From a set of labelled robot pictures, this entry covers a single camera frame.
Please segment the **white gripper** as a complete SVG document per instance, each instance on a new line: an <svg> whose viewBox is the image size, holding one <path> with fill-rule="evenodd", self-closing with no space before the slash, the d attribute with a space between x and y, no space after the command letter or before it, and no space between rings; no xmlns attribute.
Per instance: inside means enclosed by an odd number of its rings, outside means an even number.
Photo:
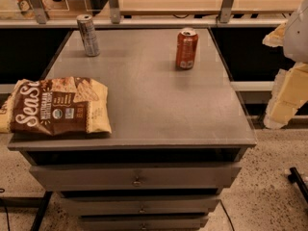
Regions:
<svg viewBox="0 0 308 231"><path fill-rule="evenodd" d="M269 129L280 129L308 101L308 0L303 0L287 24L276 27L262 43L269 47L283 45L287 58L301 62L289 70L280 69L274 79L263 122Z"/></svg>

